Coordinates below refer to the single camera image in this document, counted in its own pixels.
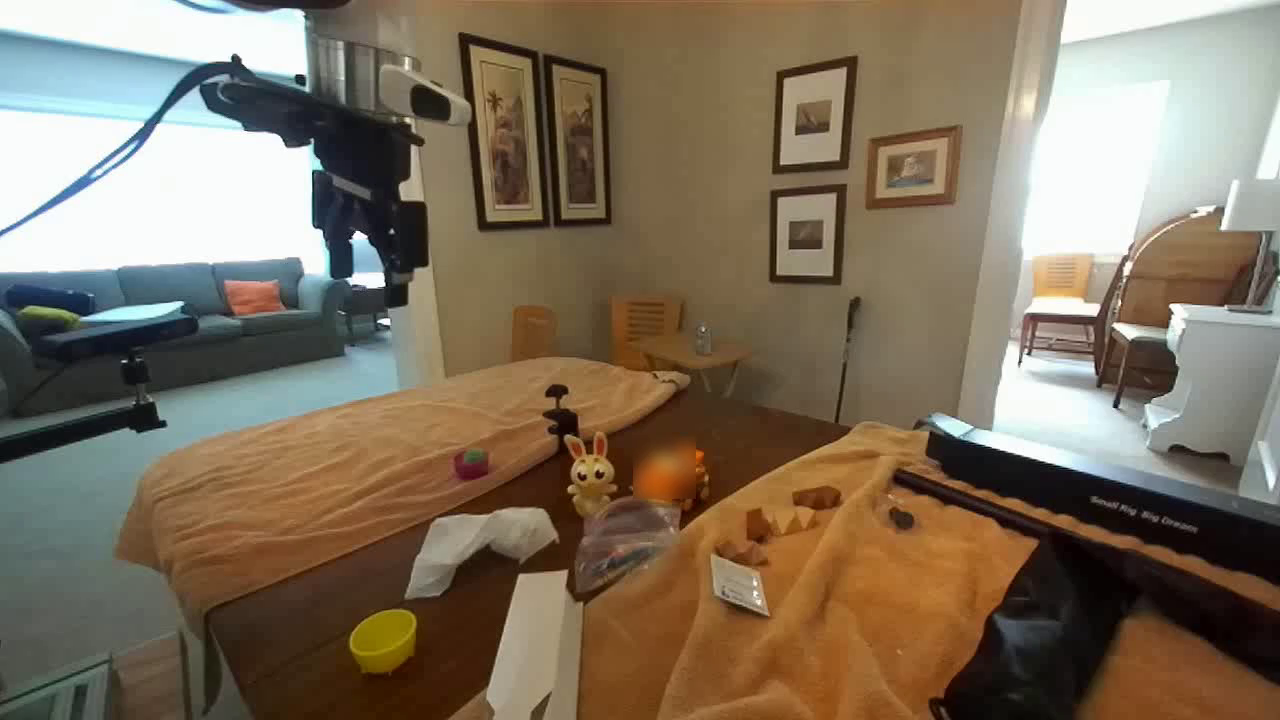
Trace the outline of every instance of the floor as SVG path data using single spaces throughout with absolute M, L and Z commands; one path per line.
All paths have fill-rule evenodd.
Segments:
M 0 701 L 184 630 L 168 582 L 111 556 L 145 469 L 173 447 L 398 389 L 388 332 L 343 355 L 160 391 L 165 432 L 108 432 L 0 465 Z M 214 710 L 242 720 L 238 696 Z
M 1146 403 L 1153 391 L 1124 391 L 1114 408 L 1114 389 L 1097 389 L 1092 355 L 1035 352 L 1015 363 L 1015 343 L 1005 355 L 998 432 L 1089 453 L 1109 465 L 1129 465 L 1169 479 L 1237 490 L 1239 469 L 1217 454 L 1153 453 Z

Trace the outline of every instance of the orange pillow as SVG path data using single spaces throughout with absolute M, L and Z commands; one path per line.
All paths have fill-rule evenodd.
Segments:
M 233 315 L 285 312 L 275 279 L 224 279 L 224 296 L 233 304 Z

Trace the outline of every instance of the tan towel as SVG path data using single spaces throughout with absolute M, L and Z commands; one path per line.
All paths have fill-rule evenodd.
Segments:
M 582 714 L 928 714 L 970 662 L 1031 541 L 998 520 L 893 487 L 923 432 L 860 423 L 704 512 L 673 551 L 587 602 Z M 708 592 L 708 556 L 746 537 L 748 509 L 795 487 L 846 490 L 820 527 L 770 541 L 774 617 Z M 1280 607 L 1258 574 L 1201 567 Z M 1280 714 L 1280 687 L 1142 607 L 1124 621 L 1083 714 Z
M 115 551 L 165 572 L 190 610 L 426 522 L 555 453 L 549 384 L 570 384 L 582 429 L 617 432 L 673 397 L 646 373 L 598 360 L 519 360 L 392 391 L 156 458 Z M 492 470 L 455 479 L 451 454 L 484 447 Z

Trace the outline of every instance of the carpet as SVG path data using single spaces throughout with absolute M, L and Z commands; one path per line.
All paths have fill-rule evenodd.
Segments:
M 160 432 L 108 432 L 0 465 L 0 701 L 184 629 L 168 582 L 111 556 L 136 474 L 154 458 L 205 435 L 392 389 L 392 341 L 361 336 L 334 360 L 160 389 L 168 418 Z

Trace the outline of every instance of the small toy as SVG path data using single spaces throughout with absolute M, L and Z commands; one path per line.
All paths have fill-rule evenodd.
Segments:
M 832 483 L 802 487 L 802 490 L 794 490 L 794 504 L 815 509 L 815 512 L 840 509 L 840 487 L 832 487 Z
M 570 498 L 572 498 L 576 515 L 598 515 L 608 504 L 608 494 L 617 490 L 608 435 L 594 432 L 594 447 L 582 435 L 565 435 L 565 447 L 572 454 Z
M 551 408 L 545 410 L 545 418 L 551 418 L 549 432 L 565 442 L 565 435 L 576 435 L 576 410 L 565 408 L 570 389 L 565 384 L 549 384 L 545 397 L 551 399 Z
M 765 509 L 751 509 L 748 512 L 748 541 L 770 544 L 770 537 L 774 537 L 774 522 L 770 522 Z
M 765 548 L 751 544 L 751 541 L 748 544 L 724 541 L 712 551 L 724 556 L 724 559 L 748 563 L 748 567 L 770 567 Z
M 704 453 L 680 442 L 678 454 L 649 454 L 633 483 L 638 494 L 651 504 L 678 504 L 680 512 L 693 509 L 693 498 L 708 498 L 712 474 L 704 469 Z
M 484 447 L 465 447 L 451 454 L 455 479 L 479 479 L 489 474 L 489 453 Z

